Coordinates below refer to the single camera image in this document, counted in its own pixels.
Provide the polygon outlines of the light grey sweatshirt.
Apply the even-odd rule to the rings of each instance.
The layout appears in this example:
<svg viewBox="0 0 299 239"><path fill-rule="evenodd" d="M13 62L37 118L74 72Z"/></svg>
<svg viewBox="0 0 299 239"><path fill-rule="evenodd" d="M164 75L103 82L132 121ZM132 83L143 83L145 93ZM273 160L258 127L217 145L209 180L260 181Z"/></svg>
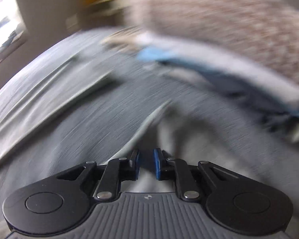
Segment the light grey sweatshirt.
<svg viewBox="0 0 299 239"><path fill-rule="evenodd" d="M166 102L152 112L127 144L113 155L113 158L122 158L132 149L140 150L141 174L136 182L124 186L128 192L158 193L174 190L171 182L155 178L153 150L157 147L166 151L170 157L181 158L192 165L207 160L236 172L244 169L207 121L188 116L175 105Z"/></svg>

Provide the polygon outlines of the grey bed sheet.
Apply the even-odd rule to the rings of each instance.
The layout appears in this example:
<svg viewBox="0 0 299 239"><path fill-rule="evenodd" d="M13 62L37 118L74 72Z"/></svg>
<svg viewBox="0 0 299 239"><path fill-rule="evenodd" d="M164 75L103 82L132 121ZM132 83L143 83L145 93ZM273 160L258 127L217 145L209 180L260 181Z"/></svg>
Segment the grey bed sheet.
<svg viewBox="0 0 299 239"><path fill-rule="evenodd" d="M243 170L286 193L294 205L287 233L299 238L299 147L282 141L273 119L206 84L100 45L110 29L66 38L0 90L0 238L10 230L4 199L16 189L85 161L104 164L166 102L207 121Z"/></svg>

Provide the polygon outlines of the light blue garment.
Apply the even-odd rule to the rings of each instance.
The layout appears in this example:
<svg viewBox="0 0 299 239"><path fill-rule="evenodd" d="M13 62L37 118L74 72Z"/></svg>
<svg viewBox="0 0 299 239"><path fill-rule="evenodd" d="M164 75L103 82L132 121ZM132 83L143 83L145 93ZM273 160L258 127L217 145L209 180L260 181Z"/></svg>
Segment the light blue garment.
<svg viewBox="0 0 299 239"><path fill-rule="evenodd" d="M299 90L271 72L230 57L215 63L184 57L154 47L142 49L138 59L180 66L194 71L225 95L240 99L252 109L299 118Z"/></svg>

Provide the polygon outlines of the speckled beige knit garment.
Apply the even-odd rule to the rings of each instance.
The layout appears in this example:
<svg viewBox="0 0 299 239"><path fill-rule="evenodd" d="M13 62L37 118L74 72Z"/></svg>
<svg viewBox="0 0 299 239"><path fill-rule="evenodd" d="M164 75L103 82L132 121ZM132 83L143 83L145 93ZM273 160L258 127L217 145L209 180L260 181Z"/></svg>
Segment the speckled beige knit garment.
<svg viewBox="0 0 299 239"><path fill-rule="evenodd" d="M284 0L128 0L130 29L105 39L137 50L155 34L209 41L276 70L299 85L299 10Z"/></svg>

